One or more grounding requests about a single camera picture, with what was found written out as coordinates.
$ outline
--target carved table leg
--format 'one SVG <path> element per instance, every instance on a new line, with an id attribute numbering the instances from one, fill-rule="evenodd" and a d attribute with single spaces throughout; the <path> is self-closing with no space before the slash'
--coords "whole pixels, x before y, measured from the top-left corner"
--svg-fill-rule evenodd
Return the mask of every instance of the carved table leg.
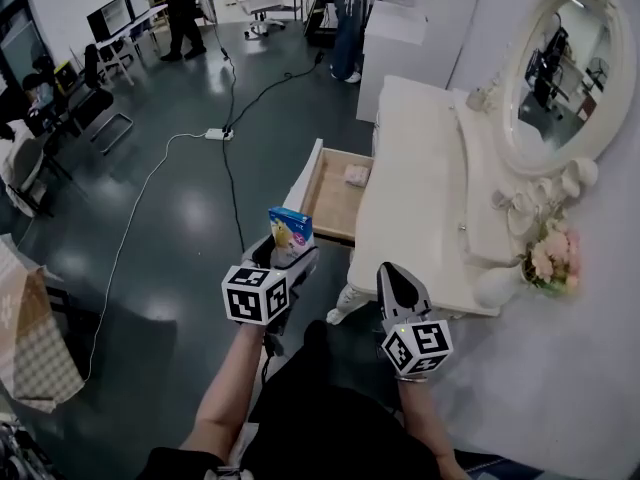
<path id="1" fill-rule="evenodd" d="M 338 325 L 345 316 L 361 308 L 367 302 L 374 300 L 374 298 L 372 295 L 355 290 L 348 284 L 340 292 L 336 308 L 327 313 L 327 322 Z"/>

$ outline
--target glossy floor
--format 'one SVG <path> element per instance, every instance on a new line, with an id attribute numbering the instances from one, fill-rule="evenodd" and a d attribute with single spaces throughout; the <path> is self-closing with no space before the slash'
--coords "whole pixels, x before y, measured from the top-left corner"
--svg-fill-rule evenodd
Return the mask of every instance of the glossy floor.
<path id="1" fill-rule="evenodd" d="M 258 42 L 245 42 L 242 31 L 242 24 L 220 27 L 236 66 L 236 112 L 285 72 L 309 69 L 316 54 L 294 24 Z M 159 39 L 166 49 L 168 37 Z M 21 250 L 62 276 L 82 308 L 102 310 L 132 205 L 167 140 L 225 122 L 231 68 L 212 31 L 205 43 L 206 56 L 167 65 L 144 42 L 145 64 L 131 69 L 135 87 L 120 79 L 114 90 L 115 107 L 135 121 L 132 132 L 106 157 L 84 139 L 58 156 L 74 182 L 51 187 L 54 217 L 37 219 Z M 325 59 L 310 75 L 269 92 L 237 125 L 228 154 L 248 244 L 269 232 L 268 208 L 283 202 L 317 137 L 328 147 L 370 153 L 372 125 L 355 120 L 357 98 L 358 87 L 333 80 Z M 120 256 L 86 387 L 51 415 L 15 405 L 69 480 L 134 478 L 151 448 L 179 445 L 233 338 L 220 281 L 241 250 L 221 145 L 176 139 L 149 183 Z M 334 307 L 347 268 L 348 250 L 321 244 L 320 265 L 300 290 L 282 340 L 287 355 L 307 323 Z M 375 308 L 359 312 L 330 340 L 341 358 L 341 383 L 379 398 L 393 396 L 395 387 L 380 373 L 388 365 L 377 360 L 369 332 L 377 316 Z"/>

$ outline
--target ornate mirror frame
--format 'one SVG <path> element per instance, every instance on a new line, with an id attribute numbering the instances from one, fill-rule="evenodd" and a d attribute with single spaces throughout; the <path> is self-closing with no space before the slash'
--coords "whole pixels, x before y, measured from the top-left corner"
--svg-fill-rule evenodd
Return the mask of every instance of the ornate mirror frame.
<path id="1" fill-rule="evenodd" d="M 496 150 L 507 166 L 520 176 L 553 176 L 572 159 L 595 160 L 616 136 L 631 106 L 637 57 L 629 19 L 617 0 L 594 0 L 608 17 L 611 34 L 611 72 L 602 101 L 582 129 L 551 157 L 530 161 L 518 152 L 518 141 L 512 128 L 514 117 L 517 119 L 513 97 L 520 77 L 524 76 L 523 58 L 533 50 L 534 41 L 544 31 L 551 16 L 568 1 L 537 2 L 516 40 L 510 45 L 503 69 L 484 89 L 483 110 L 492 122 Z"/>

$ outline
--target checkered fabric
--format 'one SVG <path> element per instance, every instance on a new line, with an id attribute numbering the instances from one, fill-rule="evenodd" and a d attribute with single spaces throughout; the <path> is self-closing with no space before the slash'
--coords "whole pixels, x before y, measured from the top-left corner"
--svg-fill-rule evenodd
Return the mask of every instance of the checkered fabric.
<path id="1" fill-rule="evenodd" d="M 84 386 L 51 315 L 0 357 L 0 379 L 13 398 L 45 412 L 53 411 Z"/>

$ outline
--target wooden drawer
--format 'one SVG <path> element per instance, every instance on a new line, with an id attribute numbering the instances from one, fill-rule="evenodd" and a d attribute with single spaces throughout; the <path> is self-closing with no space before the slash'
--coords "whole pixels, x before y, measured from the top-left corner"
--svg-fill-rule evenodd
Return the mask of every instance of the wooden drawer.
<path id="1" fill-rule="evenodd" d="M 316 140 L 307 165 L 291 188 L 284 207 L 310 215 L 317 238 L 353 246 L 356 218 L 364 188 L 348 185 L 344 171 L 349 164 L 371 169 L 373 159 L 323 147 Z"/>

